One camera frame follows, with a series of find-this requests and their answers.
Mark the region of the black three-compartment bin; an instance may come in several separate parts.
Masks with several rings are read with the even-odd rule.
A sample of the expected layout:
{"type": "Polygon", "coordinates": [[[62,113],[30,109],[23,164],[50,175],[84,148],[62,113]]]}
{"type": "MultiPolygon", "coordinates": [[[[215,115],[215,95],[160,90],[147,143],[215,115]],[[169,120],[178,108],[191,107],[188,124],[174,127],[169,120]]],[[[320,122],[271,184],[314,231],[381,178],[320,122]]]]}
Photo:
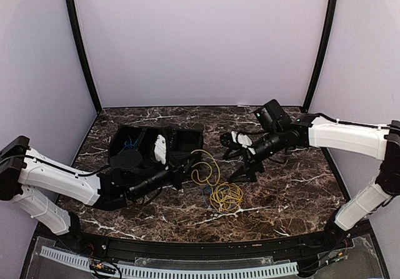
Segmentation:
{"type": "Polygon", "coordinates": [[[139,165],[141,168],[155,164],[154,142],[159,134],[166,138],[167,149],[171,154],[190,153],[203,147],[201,130],[122,125],[109,144],[108,161],[111,162],[123,152],[136,150],[142,156],[142,163],[139,165]]]}

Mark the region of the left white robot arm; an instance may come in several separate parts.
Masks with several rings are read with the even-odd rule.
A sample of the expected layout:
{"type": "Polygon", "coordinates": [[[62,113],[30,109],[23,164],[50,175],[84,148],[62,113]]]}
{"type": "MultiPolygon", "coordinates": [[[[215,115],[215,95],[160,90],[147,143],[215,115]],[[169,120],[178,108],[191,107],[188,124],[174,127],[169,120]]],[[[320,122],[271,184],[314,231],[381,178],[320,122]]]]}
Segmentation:
{"type": "Polygon", "coordinates": [[[109,163],[92,172],[82,171],[47,158],[18,136],[1,149],[1,200],[18,205],[31,218],[47,226],[74,251],[88,247],[79,217],[58,207],[42,189],[65,195],[103,211],[124,208],[164,185],[179,190],[190,170],[200,162],[198,153],[175,153],[169,142],[157,137],[150,160],[137,148],[122,150],[109,163]]]}

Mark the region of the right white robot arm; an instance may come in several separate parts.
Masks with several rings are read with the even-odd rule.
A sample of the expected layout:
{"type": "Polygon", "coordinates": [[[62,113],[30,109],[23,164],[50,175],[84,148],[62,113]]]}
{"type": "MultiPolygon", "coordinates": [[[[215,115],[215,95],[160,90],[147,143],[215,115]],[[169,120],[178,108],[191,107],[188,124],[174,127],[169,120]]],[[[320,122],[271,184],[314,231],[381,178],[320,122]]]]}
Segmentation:
{"type": "Polygon", "coordinates": [[[303,113],[292,119],[277,100],[254,111],[262,126],[253,141],[252,132],[232,131],[220,136],[225,160],[237,156],[244,164],[228,179],[230,183],[255,182],[264,172],[264,160],[289,148],[334,148],[373,157],[381,162],[377,177],[354,198],[338,208],[320,234],[319,245],[332,250],[349,231],[376,209],[399,196],[399,122],[364,124],[343,121],[323,113],[303,113]]]}

